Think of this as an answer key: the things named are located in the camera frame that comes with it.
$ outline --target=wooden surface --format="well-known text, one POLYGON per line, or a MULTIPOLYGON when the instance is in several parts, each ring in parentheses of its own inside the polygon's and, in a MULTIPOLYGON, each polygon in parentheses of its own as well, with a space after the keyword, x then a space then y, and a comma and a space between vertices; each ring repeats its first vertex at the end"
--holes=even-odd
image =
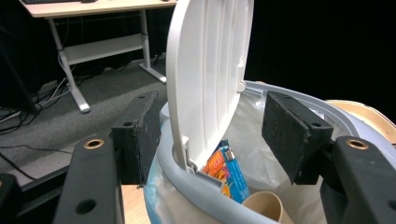
POLYGON ((125 224, 150 223, 146 210, 143 189, 137 185, 122 185, 125 224))
POLYGON ((96 2, 85 4, 81 2, 70 2, 25 5, 22 1, 21 3, 35 18, 57 18, 172 7, 177 3, 177 0, 169 0, 167 2, 163 0, 97 0, 96 2))

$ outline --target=paper cup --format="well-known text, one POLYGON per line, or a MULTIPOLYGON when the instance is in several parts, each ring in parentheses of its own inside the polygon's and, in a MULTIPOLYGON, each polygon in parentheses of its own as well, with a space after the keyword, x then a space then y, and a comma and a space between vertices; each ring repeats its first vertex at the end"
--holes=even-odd
POLYGON ((259 191, 247 197, 242 205, 279 223, 292 224, 280 199, 271 191, 259 191))

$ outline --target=colorful package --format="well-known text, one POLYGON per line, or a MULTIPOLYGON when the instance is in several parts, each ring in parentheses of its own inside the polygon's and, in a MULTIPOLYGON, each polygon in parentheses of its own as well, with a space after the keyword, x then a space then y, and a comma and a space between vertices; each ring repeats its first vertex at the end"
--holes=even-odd
POLYGON ((219 147, 202 169, 202 173, 221 180, 224 183, 222 193, 239 203, 250 195, 248 185, 227 141, 220 142, 219 147))

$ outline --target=black cable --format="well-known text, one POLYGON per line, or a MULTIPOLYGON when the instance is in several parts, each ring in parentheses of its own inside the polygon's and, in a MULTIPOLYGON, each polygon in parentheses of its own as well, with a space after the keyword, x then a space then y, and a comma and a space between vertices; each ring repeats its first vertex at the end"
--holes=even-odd
POLYGON ((3 107, 0 107, 0 111, 7 111, 6 114, 0 116, 0 120, 6 119, 6 118, 18 113, 18 111, 13 111, 11 109, 3 108, 3 107))
POLYGON ((80 86, 84 81, 96 77, 96 75, 81 75, 75 77, 76 86, 80 86))
POLYGON ((38 92, 35 92, 35 103, 38 104, 38 102, 40 102, 40 95, 38 92))
POLYGON ((30 123, 32 123, 32 122, 33 122, 33 120, 35 120, 35 118, 37 118, 37 114, 33 115, 32 119, 31 119, 29 122, 22 124, 22 126, 29 125, 30 123))
POLYGON ((37 94, 36 93, 37 99, 36 99, 35 105, 39 105, 41 107, 41 108, 39 108, 39 110, 42 109, 42 107, 43 107, 42 104, 40 104, 40 103, 50 100, 52 95, 55 94, 56 91, 59 90, 59 89, 61 89, 61 91, 63 91, 64 84, 62 85, 61 88, 54 87, 54 88, 52 88, 49 91, 42 92, 41 94, 37 94))
POLYGON ((18 118, 20 119, 20 123, 18 125, 14 125, 14 126, 11 126, 11 127, 0 129, 0 135, 6 134, 6 133, 12 133, 12 132, 17 131, 22 126, 22 124, 26 121, 28 116, 29 116, 28 113, 20 113, 18 115, 18 118))
POLYGON ((26 174, 20 167, 18 167, 13 161, 9 160, 6 156, 3 155, 3 153, 0 152, 0 157, 3 158, 8 164, 10 164, 12 167, 14 167, 17 171, 19 171, 21 174, 24 176, 28 177, 31 180, 36 180, 36 178, 26 174))
POLYGON ((72 152, 62 151, 62 150, 58 150, 58 149, 29 147, 27 145, 19 145, 19 146, 12 146, 12 147, 0 147, 0 148, 6 149, 6 148, 15 148, 15 147, 27 147, 27 148, 29 148, 31 150, 35 150, 35 151, 53 151, 53 152, 62 152, 62 153, 66 153, 66 154, 73 154, 72 152))
MULTIPOLYGON (((60 89, 61 92, 58 94, 58 96, 60 96, 60 95, 62 95, 64 93, 64 88, 65 87, 66 87, 65 85, 61 87, 61 89, 60 89)), ((50 108, 53 105, 55 105, 60 99, 61 99, 61 97, 56 98, 56 100, 53 103, 51 103, 50 105, 47 105, 46 107, 41 105, 40 112, 45 110, 45 109, 50 108)))

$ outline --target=trash can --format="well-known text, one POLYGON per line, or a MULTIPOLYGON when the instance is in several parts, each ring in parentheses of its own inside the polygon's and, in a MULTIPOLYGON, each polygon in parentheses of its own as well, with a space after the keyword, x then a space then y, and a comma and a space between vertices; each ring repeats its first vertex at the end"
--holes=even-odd
POLYGON ((179 0, 170 26, 168 103, 144 197, 152 223, 276 223, 221 194, 200 169, 228 139, 250 193, 270 190, 294 223, 326 223, 319 187, 292 185, 262 138, 268 91, 294 97, 334 127, 375 144, 396 168, 394 148, 373 128, 315 97, 244 80, 253 0, 179 0))

